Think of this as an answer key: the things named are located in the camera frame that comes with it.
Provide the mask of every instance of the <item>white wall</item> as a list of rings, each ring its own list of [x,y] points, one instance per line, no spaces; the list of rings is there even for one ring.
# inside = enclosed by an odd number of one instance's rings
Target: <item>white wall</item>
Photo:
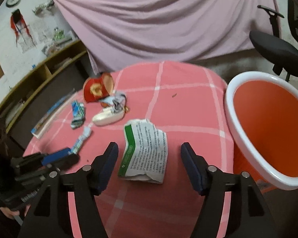
[[[4,76],[0,79],[0,102],[9,93],[10,87],[15,86],[31,69],[33,64],[38,64],[46,57],[41,52],[43,43],[37,47],[30,48],[22,53],[20,46],[16,46],[15,34],[10,27],[11,13],[17,8],[27,25],[31,25],[34,21],[42,19],[51,31],[55,27],[70,30],[70,26],[63,18],[59,10],[54,9],[54,14],[44,13],[40,18],[32,12],[35,6],[46,3],[49,0],[21,0],[21,2],[13,7],[5,6],[6,1],[0,6],[0,65],[4,72]]]

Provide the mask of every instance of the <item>silver screw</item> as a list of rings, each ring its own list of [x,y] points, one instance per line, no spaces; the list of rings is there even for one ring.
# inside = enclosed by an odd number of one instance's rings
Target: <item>silver screw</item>
[[[217,170],[216,166],[209,166],[207,168],[210,172],[215,172]]]
[[[90,165],[84,165],[83,166],[83,171],[89,171],[89,170],[91,170],[91,166]]]
[[[55,176],[57,176],[57,172],[56,171],[50,172],[49,176],[51,178],[54,178]]]
[[[248,178],[250,176],[250,174],[246,171],[242,172],[242,176],[245,178]]]

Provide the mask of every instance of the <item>wooden shelf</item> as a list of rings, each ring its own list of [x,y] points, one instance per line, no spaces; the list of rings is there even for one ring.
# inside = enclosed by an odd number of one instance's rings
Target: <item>wooden shelf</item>
[[[39,63],[21,81],[19,81],[0,103],[1,116],[2,113],[5,113],[5,108],[9,107],[9,105],[16,104],[21,99],[24,99],[25,101],[7,126],[6,132],[8,133],[11,130],[23,110],[29,105],[29,103],[31,103],[35,96],[55,78],[55,76],[57,76],[70,64],[79,60],[86,53],[87,50],[84,44],[80,40],[74,41],[62,50],[54,53],[51,57]],[[52,71],[53,73],[51,72],[56,64],[61,63],[67,58],[70,59],[60,68],[56,69],[54,72]]]

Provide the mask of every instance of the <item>pink curtain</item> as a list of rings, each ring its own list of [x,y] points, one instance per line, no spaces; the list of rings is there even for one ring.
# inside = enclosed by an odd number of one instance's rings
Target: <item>pink curtain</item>
[[[258,4],[275,0],[55,0],[88,48],[94,71],[141,61],[189,61],[253,48],[249,31],[272,34]]]

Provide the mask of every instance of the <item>plaid tablecloth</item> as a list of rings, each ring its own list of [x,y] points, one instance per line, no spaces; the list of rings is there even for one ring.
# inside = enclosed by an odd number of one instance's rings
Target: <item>plaid tablecloth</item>
[[[97,127],[92,117],[101,111],[99,103],[85,103],[86,126],[93,133],[80,151],[80,162],[70,172],[103,154],[110,141],[119,146],[119,157],[107,189],[96,197],[109,237],[185,238],[190,237],[203,198],[192,189],[180,158],[180,146],[189,142],[198,155],[222,171],[233,172],[234,143],[224,114],[226,83],[214,72],[178,62],[141,63],[112,74],[115,90],[127,94],[130,112],[112,125]],[[83,102],[82,91],[77,100]],[[117,176],[125,138],[124,124],[130,119],[149,119],[167,133],[168,161],[163,184],[127,181]],[[83,128],[70,127],[70,105],[40,139],[33,138],[25,154],[51,153],[72,147]],[[229,212],[226,196],[218,237],[223,237]],[[75,213],[74,194],[69,194],[71,222],[75,238],[81,237]]]

